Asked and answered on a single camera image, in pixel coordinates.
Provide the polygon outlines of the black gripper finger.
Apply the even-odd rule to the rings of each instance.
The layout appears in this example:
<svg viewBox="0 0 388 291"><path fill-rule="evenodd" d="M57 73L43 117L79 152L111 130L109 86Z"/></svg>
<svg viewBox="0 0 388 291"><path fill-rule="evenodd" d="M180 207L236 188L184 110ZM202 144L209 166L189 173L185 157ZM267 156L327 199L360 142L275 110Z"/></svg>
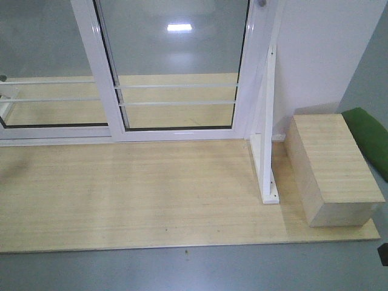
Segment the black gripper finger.
<svg viewBox="0 0 388 291"><path fill-rule="evenodd" d="M388 243L385 242L377 248L382 266L388 266Z"/></svg>

